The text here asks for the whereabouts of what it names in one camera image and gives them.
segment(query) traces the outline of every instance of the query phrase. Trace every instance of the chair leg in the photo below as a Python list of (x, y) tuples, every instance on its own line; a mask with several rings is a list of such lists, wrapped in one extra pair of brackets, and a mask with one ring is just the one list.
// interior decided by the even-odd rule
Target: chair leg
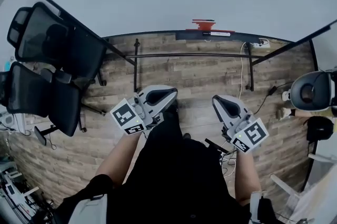
[(279, 185), (285, 192), (287, 192), (289, 195), (300, 197), (300, 194), (293, 190), (290, 186), (288, 186), (285, 182), (283, 182), (280, 178), (278, 178), (276, 175), (272, 174), (270, 175), (270, 179), (272, 179), (276, 184)]
[(79, 128), (83, 133), (86, 132), (86, 128), (83, 128), (83, 127), (82, 127), (81, 115), (80, 115), (80, 118), (78, 119), (78, 128)]
[(102, 79), (101, 70), (97, 72), (97, 78), (98, 78), (98, 82), (100, 83), (100, 86), (106, 86), (106, 80)]
[(47, 145), (47, 140), (44, 136), (48, 135), (49, 133), (54, 132), (55, 130), (58, 130), (57, 127), (51, 126), (49, 129), (40, 131), (36, 126), (34, 127), (34, 133), (37, 136), (37, 139), (40, 143), (42, 143), (44, 146)]
[(330, 158), (326, 158), (326, 157), (322, 157), (321, 155), (317, 155), (317, 154), (309, 154), (308, 155), (309, 158), (320, 161), (320, 162), (327, 162), (327, 163), (334, 163), (337, 164), (337, 160), (334, 159), (330, 159)]
[(105, 116), (105, 115), (106, 115), (106, 112), (105, 112), (105, 111), (97, 110), (97, 109), (95, 109), (95, 108), (93, 108), (93, 107), (90, 107), (90, 106), (87, 106), (87, 105), (85, 105), (85, 104), (83, 104), (83, 103), (81, 104), (81, 107), (82, 107), (83, 109), (89, 110), (89, 111), (91, 111), (91, 112), (98, 113), (98, 114), (100, 114), (100, 115), (102, 115), (102, 116)]
[(89, 80), (82, 88), (82, 92), (85, 93), (91, 84), (95, 84), (95, 79)]

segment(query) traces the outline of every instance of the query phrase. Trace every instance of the black metal bar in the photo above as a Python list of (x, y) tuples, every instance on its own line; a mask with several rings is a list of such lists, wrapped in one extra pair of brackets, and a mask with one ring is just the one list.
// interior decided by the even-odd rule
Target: black metal bar
[[(251, 44), (248, 42), (246, 43), (246, 47), (248, 49), (248, 55), (252, 55)], [(253, 73), (253, 65), (252, 65), (252, 58), (249, 57), (249, 71), (251, 76), (251, 91), (254, 91), (254, 73)]]
[(46, 135), (48, 135), (49, 133), (54, 132), (55, 130), (58, 130), (58, 127), (56, 127), (56, 126), (51, 126), (49, 129), (45, 129), (45, 130), (40, 131), (40, 134), (41, 134), (42, 136), (46, 136)]
[(133, 92), (137, 92), (137, 62), (138, 62), (138, 47), (140, 43), (138, 38), (136, 38), (135, 46), (135, 65), (134, 65), (134, 72), (133, 72)]
[(102, 79), (101, 70), (98, 70), (97, 72), (97, 79), (98, 79), (100, 86), (106, 86), (106, 80)]
[(225, 154), (228, 154), (229, 151), (227, 151), (226, 149), (220, 147), (219, 145), (217, 145), (216, 143), (210, 141), (209, 139), (205, 139), (205, 142), (207, 142), (209, 144), (210, 147), (213, 147), (214, 149), (217, 149)]
[(318, 71), (318, 63), (317, 63), (317, 57), (316, 57), (316, 51), (315, 51), (314, 43), (312, 42), (312, 40), (309, 40), (309, 43), (310, 43), (310, 50), (311, 50), (311, 54), (312, 54), (312, 59), (314, 61), (314, 70)]
[(288, 51), (288, 50), (290, 50), (290, 49), (292, 49), (292, 48), (294, 48), (296, 46), (299, 46), (299, 45), (303, 44), (304, 42), (307, 42), (307, 41), (313, 39), (314, 37), (317, 37), (317, 36), (325, 33), (326, 31), (330, 30), (330, 25), (332, 25), (332, 24), (334, 24), (336, 22), (337, 22), (337, 20), (335, 20), (332, 23), (330, 23), (329, 25), (327, 25), (327, 26), (325, 26), (325, 27), (317, 30), (316, 32), (310, 34), (309, 36), (306, 36), (306, 37), (302, 38), (299, 41), (296, 41), (296, 42), (293, 42), (293, 43), (289, 43), (289, 44), (287, 44), (287, 45), (285, 45), (285, 46), (277, 49), (276, 51), (271, 52), (271, 53), (265, 55), (263, 58), (255, 60), (253, 62), (253, 66), (255, 66), (255, 65), (257, 65), (257, 64), (259, 64), (259, 63), (261, 63), (263, 61), (266, 61), (266, 60), (268, 60), (268, 59), (270, 59), (270, 58), (272, 58), (274, 56), (277, 56), (277, 55), (279, 55), (281, 53), (284, 53), (284, 52), (286, 52), (286, 51)]
[(104, 111), (100, 111), (100, 110), (95, 109), (93, 107), (87, 106), (87, 105), (85, 105), (83, 103), (81, 103), (81, 107), (84, 108), (84, 109), (86, 109), (86, 110), (89, 110), (91, 112), (98, 113), (98, 114), (100, 114), (102, 116), (105, 116), (105, 112)]
[(97, 34), (95, 34), (93, 31), (91, 31), (88, 27), (86, 27), (84, 24), (82, 24), (79, 20), (77, 20), (75, 17), (73, 17), (70, 13), (68, 13), (66, 10), (64, 10), (62, 7), (60, 7), (57, 3), (55, 3), (53, 0), (46, 0), (48, 3), (56, 7), (61, 13), (67, 15), (67, 17), (73, 21), (74, 24), (81, 27), (83, 30), (87, 31), (89, 34), (93, 35), (95, 38), (97, 38), (102, 45), (107, 47), (109, 50), (117, 54), (119, 57), (123, 58), (124, 60), (128, 61), (130, 64), (134, 65), (134, 62), (131, 59), (128, 59), (125, 57), (125, 54), (123, 54), (120, 50), (118, 50), (116, 47), (114, 47), (111, 43), (105, 41), (104, 39), (100, 38)]
[(78, 129), (84, 133), (86, 132), (86, 128), (82, 126), (81, 115), (80, 115), (80, 118), (78, 118)]
[(210, 57), (241, 57), (241, 58), (263, 58), (260, 55), (230, 54), (230, 53), (155, 53), (127, 55), (126, 58), (147, 58), (147, 57), (177, 57), (177, 56), (210, 56)]

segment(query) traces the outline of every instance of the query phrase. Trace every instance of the white wire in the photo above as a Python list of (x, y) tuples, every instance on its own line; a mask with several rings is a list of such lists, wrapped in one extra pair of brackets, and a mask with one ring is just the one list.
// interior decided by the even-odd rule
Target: white wire
[(221, 147), (223, 147), (225, 145), (225, 143), (227, 143), (227, 140), (225, 140), (225, 142), (221, 145)]
[(223, 178), (226, 178), (226, 177), (228, 177), (228, 176), (231, 176), (232, 174), (233, 174), (233, 172), (235, 171), (235, 168), (236, 168), (236, 160), (235, 159), (233, 159), (233, 161), (234, 161), (234, 168), (233, 168), (233, 170), (232, 170), (232, 172), (230, 173), (230, 174), (228, 174), (227, 176), (224, 176)]
[[(241, 46), (241, 49), (240, 49), (240, 55), (242, 55), (242, 48), (243, 46), (245, 45), (246, 43), (244, 42)], [(239, 94), (239, 99), (241, 97), (241, 93), (242, 93), (242, 71), (243, 71), (243, 62), (242, 62), (242, 57), (241, 57), (241, 85), (240, 85), (240, 94)]]

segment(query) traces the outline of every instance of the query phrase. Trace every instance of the mesh chair back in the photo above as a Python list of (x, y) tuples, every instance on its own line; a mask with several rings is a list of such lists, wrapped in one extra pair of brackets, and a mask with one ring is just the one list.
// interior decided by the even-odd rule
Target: mesh chair back
[(99, 71), (106, 47), (80, 27), (70, 38), (67, 53), (64, 54), (63, 71), (74, 76), (93, 79)]
[(80, 118), (81, 92), (78, 87), (57, 79), (54, 79), (52, 88), (49, 119), (60, 131), (71, 137)]
[(14, 46), (15, 49), (19, 48), (22, 34), (24, 33), (24, 24), (31, 11), (31, 7), (21, 7), (16, 12), (11, 26), (7, 34), (7, 41)]
[(12, 64), (9, 75), (8, 112), (48, 116), (51, 84), (17, 62)]
[(8, 75), (9, 71), (7, 72), (0, 72), (0, 104), (2, 106), (7, 106), (8, 104)]
[(29, 11), (21, 9), (15, 15), (8, 32), (8, 41), (12, 45), (15, 43), (18, 61), (44, 62), (60, 68), (72, 31), (72, 27), (39, 2)]

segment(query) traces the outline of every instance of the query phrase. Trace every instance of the forearm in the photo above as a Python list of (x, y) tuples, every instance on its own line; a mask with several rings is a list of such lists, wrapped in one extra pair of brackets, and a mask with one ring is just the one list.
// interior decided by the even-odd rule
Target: forearm
[(249, 203), (252, 192), (261, 191), (253, 155), (240, 151), (236, 154), (235, 198), (241, 205)]
[(108, 175), (116, 186), (120, 186), (130, 167), (141, 134), (123, 135), (117, 145), (96, 171), (96, 175)]

